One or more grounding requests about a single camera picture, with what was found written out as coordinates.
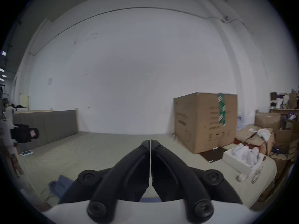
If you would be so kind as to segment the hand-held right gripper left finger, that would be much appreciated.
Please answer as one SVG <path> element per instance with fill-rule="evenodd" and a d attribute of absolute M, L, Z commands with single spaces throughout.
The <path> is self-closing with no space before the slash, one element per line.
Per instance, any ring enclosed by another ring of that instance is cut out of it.
<path fill-rule="evenodd" d="M 149 164 L 150 140 L 145 140 L 111 168 L 82 171 L 58 204 L 89 200 L 90 219 L 112 222 L 120 198 L 138 202 L 149 187 Z"/>

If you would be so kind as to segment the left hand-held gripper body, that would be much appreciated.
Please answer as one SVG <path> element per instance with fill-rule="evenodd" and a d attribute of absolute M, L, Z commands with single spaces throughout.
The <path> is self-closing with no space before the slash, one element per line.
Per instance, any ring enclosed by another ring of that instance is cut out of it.
<path fill-rule="evenodd" d="M 10 130 L 13 125 L 14 109 L 9 106 L 3 110 L 0 118 L 0 147 L 5 148 L 9 155 L 14 154 L 14 139 L 11 138 Z"/>

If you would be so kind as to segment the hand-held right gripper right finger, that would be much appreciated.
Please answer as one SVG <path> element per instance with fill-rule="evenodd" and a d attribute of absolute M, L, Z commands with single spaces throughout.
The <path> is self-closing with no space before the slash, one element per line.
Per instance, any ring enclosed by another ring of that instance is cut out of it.
<path fill-rule="evenodd" d="M 214 214 L 212 200 L 242 204 L 242 201 L 215 169 L 189 167 L 176 154 L 151 140 L 152 186 L 162 202 L 183 199 L 189 222 L 206 222 Z"/>

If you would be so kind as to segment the person's left hand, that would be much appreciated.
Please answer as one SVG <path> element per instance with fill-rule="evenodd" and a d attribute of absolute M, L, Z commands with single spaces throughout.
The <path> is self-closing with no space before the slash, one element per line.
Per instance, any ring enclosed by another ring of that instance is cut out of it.
<path fill-rule="evenodd" d="M 15 174 L 17 175 L 17 177 L 20 177 L 21 175 L 24 174 L 24 171 L 20 166 L 19 153 L 18 153 L 16 147 L 13 148 L 13 154 L 10 154 L 9 157 L 10 157 Z"/>

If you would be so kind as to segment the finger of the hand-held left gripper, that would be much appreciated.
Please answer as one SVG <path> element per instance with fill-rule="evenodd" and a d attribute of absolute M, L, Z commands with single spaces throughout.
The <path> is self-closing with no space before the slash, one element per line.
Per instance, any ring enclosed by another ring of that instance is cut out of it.
<path fill-rule="evenodd" d="M 39 138 L 39 130 L 29 125 L 16 124 L 13 129 L 10 129 L 10 135 L 17 143 L 30 143 Z"/>

